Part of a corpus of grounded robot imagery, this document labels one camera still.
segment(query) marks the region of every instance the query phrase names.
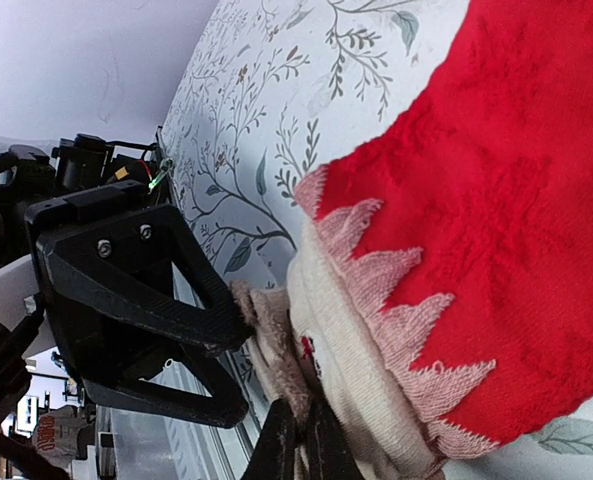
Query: black plastic bracket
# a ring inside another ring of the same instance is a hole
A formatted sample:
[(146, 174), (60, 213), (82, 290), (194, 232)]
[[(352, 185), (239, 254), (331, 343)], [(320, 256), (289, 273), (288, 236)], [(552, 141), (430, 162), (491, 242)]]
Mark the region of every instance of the black plastic bracket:
[(289, 404), (276, 400), (241, 480), (293, 480), (299, 440), (305, 442), (310, 480), (364, 480), (340, 423), (325, 400), (313, 402), (303, 438), (298, 434)]
[[(92, 401), (231, 427), (247, 412), (213, 358), (252, 333), (182, 215), (145, 206), (125, 181), (32, 205), (26, 226), (47, 318), (70, 374)], [(204, 308), (173, 298), (173, 266)], [(148, 383), (168, 358), (205, 385), (203, 397)]]

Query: knit pattern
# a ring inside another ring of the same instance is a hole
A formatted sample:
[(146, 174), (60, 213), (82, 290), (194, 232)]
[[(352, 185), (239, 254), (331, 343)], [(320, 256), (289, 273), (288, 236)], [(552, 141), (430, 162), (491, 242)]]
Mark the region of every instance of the knit pattern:
[(297, 191), (451, 457), (593, 396), (593, 0), (572, 3), (472, 0), (410, 109)]
[[(311, 217), (316, 217), (327, 169), (320, 168), (297, 188), (297, 199)], [(454, 296), (438, 293), (419, 305), (385, 308), (396, 285), (421, 262), (420, 248), (372, 252), (359, 258), (351, 254), (381, 206), (367, 199), (353, 207), (334, 210), (317, 222), (317, 232), (333, 264), (345, 280), (354, 307), (364, 318), (379, 345), (385, 367), (402, 386), (423, 423), (429, 440), (451, 458), (472, 458), (497, 448), (497, 442), (450, 425), (441, 419), (496, 366), (495, 361), (457, 368), (441, 362), (412, 370), (436, 321)]]

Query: floral wallpaper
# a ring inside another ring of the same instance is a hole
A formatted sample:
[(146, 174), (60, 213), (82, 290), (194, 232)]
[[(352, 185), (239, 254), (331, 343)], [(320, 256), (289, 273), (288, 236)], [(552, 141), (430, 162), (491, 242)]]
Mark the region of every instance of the floral wallpaper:
[[(467, 0), (220, 1), (163, 127), (180, 208), (219, 273), (282, 285), (299, 243), (294, 187), (409, 107), (466, 8)], [(244, 351), (231, 361), (259, 429), (267, 402), (251, 363)], [(593, 480), (592, 402), (484, 459), (450, 462), (448, 480)]]

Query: wire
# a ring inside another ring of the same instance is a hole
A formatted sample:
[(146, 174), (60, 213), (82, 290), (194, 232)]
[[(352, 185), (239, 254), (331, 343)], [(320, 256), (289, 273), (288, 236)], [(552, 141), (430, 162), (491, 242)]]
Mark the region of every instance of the wire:
[(132, 143), (132, 142), (123, 142), (121, 140), (113, 140), (111, 142), (107, 142), (107, 145), (111, 147), (125, 147), (125, 148), (132, 148), (134, 150), (144, 150), (146, 152), (152, 152), (156, 150), (157, 143), (150, 143), (149, 145), (143, 145), (142, 143)]
[(147, 165), (147, 162), (144, 159), (140, 159), (139, 160), (140, 163), (143, 164), (143, 166), (145, 167), (145, 171), (147, 172), (147, 177), (149, 178), (149, 181), (152, 181), (152, 171), (149, 169), (149, 165)]

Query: metal bolt head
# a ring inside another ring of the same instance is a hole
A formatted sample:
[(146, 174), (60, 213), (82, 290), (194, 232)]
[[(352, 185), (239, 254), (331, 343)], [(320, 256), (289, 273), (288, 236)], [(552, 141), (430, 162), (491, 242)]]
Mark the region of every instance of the metal bolt head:
[(109, 240), (99, 240), (96, 250), (100, 258), (107, 258), (112, 254), (112, 243)]
[(152, 238), (152, 226), (147, 225), (147, 224), (141, 225), (140, 226), (140, 239), (143, 242), (146, 242), (150, 238)]

